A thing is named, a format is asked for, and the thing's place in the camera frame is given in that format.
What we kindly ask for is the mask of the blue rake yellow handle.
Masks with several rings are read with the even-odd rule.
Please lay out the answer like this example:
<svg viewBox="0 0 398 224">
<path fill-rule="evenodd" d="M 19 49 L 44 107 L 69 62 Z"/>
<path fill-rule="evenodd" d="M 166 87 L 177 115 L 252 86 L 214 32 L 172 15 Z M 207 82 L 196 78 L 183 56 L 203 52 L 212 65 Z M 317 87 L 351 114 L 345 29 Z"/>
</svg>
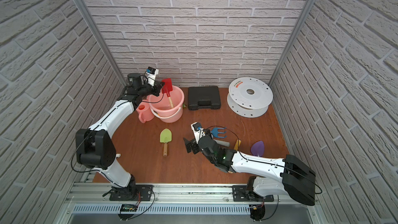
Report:
<svg viewBox="0 0 398 224">
<path fill-rule="evenodd" d="M 226 128 L 224 127 L 214 127 L 210 132 L 212 136 L 216 139 L 224 139 L 227 137 L 226 135 L 227 131 Z"/>
</svg>

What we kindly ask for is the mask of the red shovel wooden handle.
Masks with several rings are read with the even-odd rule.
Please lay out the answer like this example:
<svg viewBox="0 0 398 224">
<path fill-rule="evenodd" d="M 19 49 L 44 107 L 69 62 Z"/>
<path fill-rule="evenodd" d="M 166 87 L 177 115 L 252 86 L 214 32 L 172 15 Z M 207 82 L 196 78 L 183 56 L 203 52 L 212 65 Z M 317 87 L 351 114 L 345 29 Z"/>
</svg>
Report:
<svg viewBox="0 0 398 224">
<path fill-rule="evenodd" d="M 163 83 L 162 93 L 167 95 L 170 108 L 174 108 L 174 104 L 171 98 L 171 92 L 173 91 L 172 80 L 170 78 L 166 78 L 162 80 L 162 83 Z"/>
</svg>

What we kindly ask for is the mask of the pink plastic bucket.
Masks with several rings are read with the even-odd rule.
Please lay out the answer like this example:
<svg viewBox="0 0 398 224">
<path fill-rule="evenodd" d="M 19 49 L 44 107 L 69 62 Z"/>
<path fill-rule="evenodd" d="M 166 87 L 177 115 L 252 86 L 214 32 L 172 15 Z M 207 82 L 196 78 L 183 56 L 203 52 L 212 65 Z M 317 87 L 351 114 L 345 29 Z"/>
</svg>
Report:
<svg viewBox="0 0 398 224">
<path fill-rule="evenodd" d="M 176 122 L 183 114 L 182 105 L 185 99 L 183 91 L 179 87 L 173 86 L 170 96 L 171 101 L 167 94 L 162 93 L 159 96 L 150 95 L 147 98 L 151 112 L 165 123 Z"/>
</svg>

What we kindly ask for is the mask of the green trowel wooden handle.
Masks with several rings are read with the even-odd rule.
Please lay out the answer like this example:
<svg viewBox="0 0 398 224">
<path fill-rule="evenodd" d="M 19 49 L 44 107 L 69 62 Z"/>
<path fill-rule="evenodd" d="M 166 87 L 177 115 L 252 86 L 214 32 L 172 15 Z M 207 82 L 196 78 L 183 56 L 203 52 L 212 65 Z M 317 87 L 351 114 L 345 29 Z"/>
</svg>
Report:
<svg viewBox="0 0 398 224">
<path fill-rule="evenodd" d="M 160 143 L 163 144 L 163 156 L 168 155 L 168 143 L 172 141 L 172 132 L 170 129 L 164 129 L 160 133 Z"/>
</svg>

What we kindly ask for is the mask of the pink watering can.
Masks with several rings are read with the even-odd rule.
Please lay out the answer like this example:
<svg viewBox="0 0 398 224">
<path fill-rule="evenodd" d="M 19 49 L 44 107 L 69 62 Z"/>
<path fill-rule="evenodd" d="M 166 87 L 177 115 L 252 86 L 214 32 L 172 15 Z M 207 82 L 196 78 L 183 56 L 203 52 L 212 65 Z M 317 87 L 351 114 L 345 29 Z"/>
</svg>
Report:
<svg viewBox="0 0 398 224">
<path fill-rule="evenodd" d="M 138 112 L 138 119 L 141 123 L 146 123 L 154 118 L 149 103 L 141 102 L 136 111 Z"/>
</svg>

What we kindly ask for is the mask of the light blue trowel white handle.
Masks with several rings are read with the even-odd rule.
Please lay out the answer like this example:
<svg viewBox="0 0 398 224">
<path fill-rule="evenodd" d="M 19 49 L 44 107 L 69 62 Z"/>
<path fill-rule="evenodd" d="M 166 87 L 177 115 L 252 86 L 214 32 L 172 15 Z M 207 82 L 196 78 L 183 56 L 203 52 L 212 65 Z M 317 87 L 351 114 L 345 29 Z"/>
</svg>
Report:
<svg viewBox="0 0 398 224">
<path fill-rule="evenodd" d="M 215 140 L 215 142 L 221 146 L 230 147 L 230 143 L 226 141 Z"/>
</svg>

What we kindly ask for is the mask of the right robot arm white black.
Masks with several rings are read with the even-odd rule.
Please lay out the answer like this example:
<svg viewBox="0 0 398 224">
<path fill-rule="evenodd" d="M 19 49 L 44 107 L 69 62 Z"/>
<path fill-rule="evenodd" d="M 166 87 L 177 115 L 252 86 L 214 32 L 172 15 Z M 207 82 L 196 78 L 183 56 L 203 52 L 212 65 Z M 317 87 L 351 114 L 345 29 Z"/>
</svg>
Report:
<svg viewBox="0 0 398 224">
<path fill-rule="evenodd" d="M 210 131 L 196 122 L 191 126 L 194 138 L 184 138 L 188 153 L 202 153 L 206 159 L 226 173 L 248 173 L 248 191 L 264 198 L 287 195 L 307 206 L 315 205 L 316 173 L 294 155 L 270 159 L 256 157 L 218 144 Z"/>
</svg>

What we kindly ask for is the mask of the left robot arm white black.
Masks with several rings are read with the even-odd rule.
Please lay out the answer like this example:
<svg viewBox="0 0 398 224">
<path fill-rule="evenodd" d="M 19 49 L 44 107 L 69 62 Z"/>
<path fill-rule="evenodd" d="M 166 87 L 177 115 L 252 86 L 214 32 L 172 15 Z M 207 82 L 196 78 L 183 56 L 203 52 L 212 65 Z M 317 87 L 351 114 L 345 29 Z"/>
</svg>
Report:
<svg viewBox="0 0 398 224">
<path fill-rule="evenodd" d="M 146 69 L 143 75 L 130 73 L 114 106 L 99 121 L 76 133 L 76 160 L 89 171 L 98 172 L 112 185 L 113 192 L 135 197 L 135 178 L 118 162 L 112 136 L 117 128 L 149 95 L 158 96 L 164 83 L 156 81 L 159 70 Z"/>
</svg>

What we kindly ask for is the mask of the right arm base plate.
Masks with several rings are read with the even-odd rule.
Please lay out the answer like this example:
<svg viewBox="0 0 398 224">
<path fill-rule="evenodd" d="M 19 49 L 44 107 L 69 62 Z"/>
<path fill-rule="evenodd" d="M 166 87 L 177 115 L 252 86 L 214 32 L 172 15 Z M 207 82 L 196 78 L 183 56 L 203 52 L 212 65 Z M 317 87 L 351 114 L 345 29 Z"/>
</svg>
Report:
<svg viewBox="0 0 398 224">
<path fill-rule="evenodd" d="M 232 196 L 234 202 L 274 202 L 274 196 L 259 196 L 247 189 L 246 185 L 233 185 Z"/>
</svg>

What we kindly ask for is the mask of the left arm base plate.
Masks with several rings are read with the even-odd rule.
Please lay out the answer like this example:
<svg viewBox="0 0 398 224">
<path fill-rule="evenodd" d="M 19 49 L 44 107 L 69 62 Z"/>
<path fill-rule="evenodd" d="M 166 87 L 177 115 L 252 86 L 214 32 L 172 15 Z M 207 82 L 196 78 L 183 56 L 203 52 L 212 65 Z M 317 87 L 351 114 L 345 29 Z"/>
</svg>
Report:
<svg viewBox="0 0 398 224">
<path fill-rule="evenodd" d="M 153 185 L 135 185 L 126 188 L 112 187 L 110 191 L 110 201 L 150 201 L 153 196 Z"/>
</svg>

